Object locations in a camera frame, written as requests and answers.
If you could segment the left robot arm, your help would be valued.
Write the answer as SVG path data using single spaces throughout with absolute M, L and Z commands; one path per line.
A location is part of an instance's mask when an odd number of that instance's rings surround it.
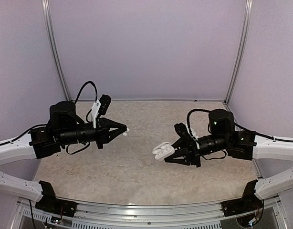
M 109 104 L 109 101 L 94 102 L 90 123 L 76 114 L 74 102 L 62 101 L 52 105 L 47 124 L 36 125 L 14 139 L 0 141 L 0 166 L 21 160 L 46 158 L 63 149 L 68 150 L 74 144 L 88 147 L 91 142 L 95 142 L 98 149 L 102 149 L 105 144 L 128 132 L 125 124 L 103 117 Z M 56 212 L 61 207 L 52 185 L 44 181 L 28 181 L 0 171 L 0 192 L 35 203 L 41 201 L 50 212 Z

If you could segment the white earbud charging case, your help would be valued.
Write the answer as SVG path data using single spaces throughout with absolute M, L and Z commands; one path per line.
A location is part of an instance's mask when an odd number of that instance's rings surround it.
M 155 155 L 155 160 L 163 161 L 168 156 L 175 152 L 174 147 L 169 142 L 163 142 L 153 148 L 152 154 Z

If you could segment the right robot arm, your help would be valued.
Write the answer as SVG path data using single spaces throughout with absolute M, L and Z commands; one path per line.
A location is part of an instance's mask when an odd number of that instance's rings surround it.
M 223 151 L 225 156 L 235 159 L 276 159 L 293 161 L 293 138 L 274 137 L 244 127 L 240 131 L 232 112 L 224 109 L 206 110 L 209 135 L 197 137 L 190 125 L 190 116 L 203 109 L 193 109 L 187 114 L 186 124 L 175 124 L 179 139 L 171 144 L 163 142 L 153 149 L 156 160 L 186 166 L 200 167 L 200 159 L 206 155 Z M 272 177 L 249 182 L 238 208 L 249 211 L 257 199 L 263 200 L 293 188 L 293 166 Z

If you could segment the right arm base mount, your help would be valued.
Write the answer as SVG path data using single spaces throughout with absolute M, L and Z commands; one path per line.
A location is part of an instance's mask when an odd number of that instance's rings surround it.
M 244 192 L 240 198 L 223 201 L 221 203 L 225 217 L 243 214 L 257 210 L 264 206 L 263 200 L 255 195 L 255 186 L 258 180 L 250 181 L 246 184 Z

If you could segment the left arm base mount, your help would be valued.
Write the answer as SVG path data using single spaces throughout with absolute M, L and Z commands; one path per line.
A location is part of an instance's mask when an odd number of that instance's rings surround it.
M 54 189 L 49 182 L 39 181 L 42 187 L 42 198 L 36 201 L 35 208 L 60 216 L 74 217 L 77 203 L 56 197 Z

